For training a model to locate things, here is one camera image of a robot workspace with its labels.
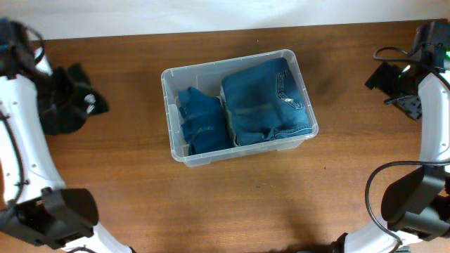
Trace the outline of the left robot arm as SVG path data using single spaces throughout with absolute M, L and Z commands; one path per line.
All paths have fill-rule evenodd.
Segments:
M 1 231 L 65 252 L 130 252 L 101 224 L 93 195 L 68 188 L 46 137 L 71 134 L 109 107 L 80 64 L 52 67 L 34 30 L 1 19 Z

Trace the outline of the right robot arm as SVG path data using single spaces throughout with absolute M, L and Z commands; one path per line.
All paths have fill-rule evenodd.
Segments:
M 373 57 L 381 64 L 366 87 L 381 90 L 386 105 L 422 122 L 420 157 L 372 172 L 364 193 L 371 222 L 342 234 L 327 252 L 408 252 L 411 244 L 449 237 L 449 196 L 441 194 L 449 191 L 449 23 L 421 25 L 403 58 Z M 415 169 L 387 187 L 376 217 L 369 197 L 373 179 L 397 166 Z

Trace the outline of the dark blue jeans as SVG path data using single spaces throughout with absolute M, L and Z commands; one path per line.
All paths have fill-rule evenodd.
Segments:
M 223 78 L 221 95 L 238 146 L 312 132 L 307 107 L 285 58 Z

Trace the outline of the light blue denim jeans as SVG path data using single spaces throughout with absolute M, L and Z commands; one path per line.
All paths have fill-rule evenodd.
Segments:
M 231 142 L 233 144 L 234 147 L 238 147 L 238 141 L 237 141 L 237 134 L 236 131 L 233 127 L 233 122 L 232 122 L 232 114 L 231 111 L 228 109 L 227 107 L 227 103 L 226 103 L 226 97 L 225 97 L 225 93 L 224 93 L 224 89 L 223 87 L 220 88 L 220 99 L 221 99 L 221 105 L 224 109 L 224 115 L 225 115 L 225 119 L 226 119 L 226 125 L 227 125 L 227 130 L 229 133 L 229 137 L 231 139 Z

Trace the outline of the black garment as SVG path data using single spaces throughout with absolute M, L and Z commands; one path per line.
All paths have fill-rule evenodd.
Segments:
M 67 107 L 46 117 L 39 117 L 46 135 L 71 134 L 81 129 L 87 119 L 109 111 L 109 105 L 91 85 L 83 67 L 73 64 L 67 68 L 75 83 L 75 96 Z

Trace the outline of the blue shirt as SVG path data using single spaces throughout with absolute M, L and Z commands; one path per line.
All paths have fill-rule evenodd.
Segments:
M 217 97 L 207 96 L 195 87 L 178 92 L 181 125 L 189 155 L 232 148 L 224 109 Z

